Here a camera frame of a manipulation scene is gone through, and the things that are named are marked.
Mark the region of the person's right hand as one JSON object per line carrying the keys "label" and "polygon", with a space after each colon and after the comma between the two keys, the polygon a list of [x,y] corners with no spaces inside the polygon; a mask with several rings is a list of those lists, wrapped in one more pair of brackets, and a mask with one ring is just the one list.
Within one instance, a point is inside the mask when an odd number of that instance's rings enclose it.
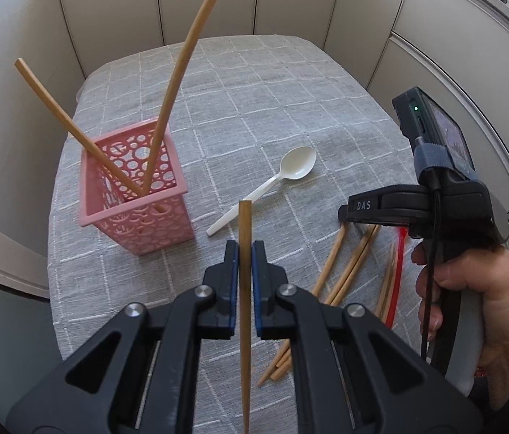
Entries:
{"label": "person's right hand", "polygon": [[424,247],[417,245],[413,264],[423,270],[415,290],[422,298],[419,314],[430,304],[429,337],[434,338],[443,323],[438,300],[443,290],[471,289],[483,295],[485,340],[479,366],[485,370],[492,409],[501,409],[509,400],[509,251],[498,246],[488,250],[468,250],[461,256],[438,264],[434,271],[432,296],[426,296],[429,267]]}

